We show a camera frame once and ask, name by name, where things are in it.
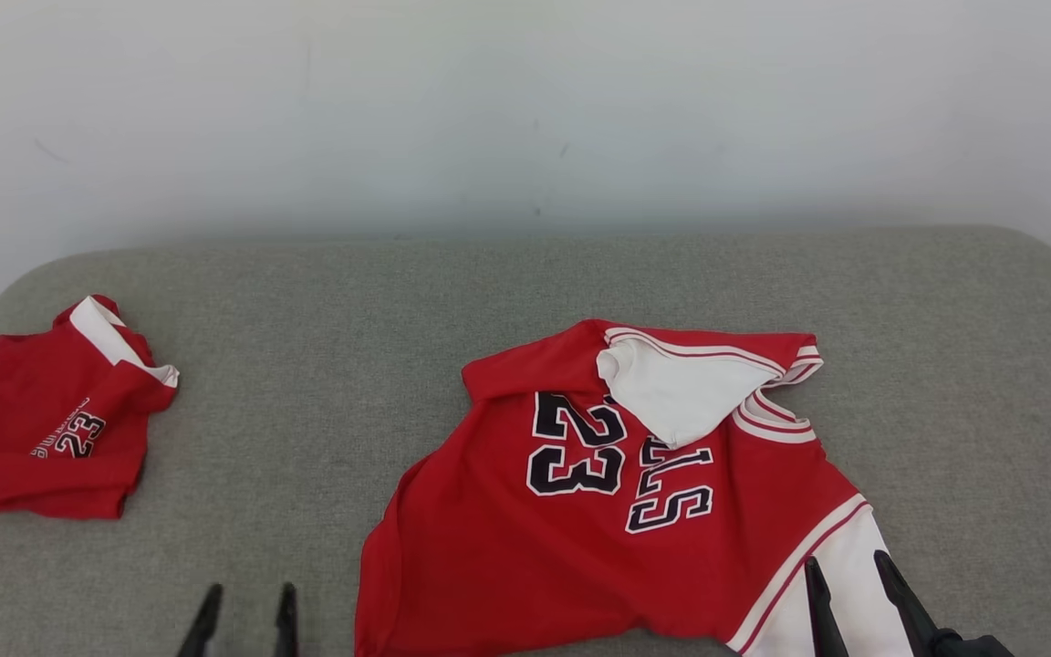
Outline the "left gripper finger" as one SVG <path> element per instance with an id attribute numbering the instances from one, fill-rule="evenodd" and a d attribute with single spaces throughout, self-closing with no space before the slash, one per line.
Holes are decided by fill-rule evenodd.
<path id="1" fill-rule="evenodd" d="M 193 622 L 178 650 L 178 657 L 207 656 L 209 641 L 217 631 L 223 598 L 223 586 L 210 586 L 202 599 Z"/>
<path id="2" fill-rule="evenodd" d="M 275 657 L 298 657 L 297 645 L 297 591 L 295 586 L 281 587 L 276 608 Z"/>

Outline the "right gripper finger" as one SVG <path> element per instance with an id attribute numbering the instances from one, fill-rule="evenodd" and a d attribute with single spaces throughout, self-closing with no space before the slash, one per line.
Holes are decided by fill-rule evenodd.
<path id="1" fill-rule="evenodd" d="M 908 636 L 913 656 L 935 656 L 939 627 L 930 613 L 923 608 L 913 589 L 906 582 L 901 571 L 885 550 L 875 550 L 873 562 L 879 572 L 887 599 L 900 613 L 902 628 Z"/>
<path id="2" fill-rule="evenodd" d="M 834 620 L 833 595 L 817 558 L 808 557 L 804 564 L 806 601 L 808 601 L 815 656 L 846 657 L 847 646 Z"/>

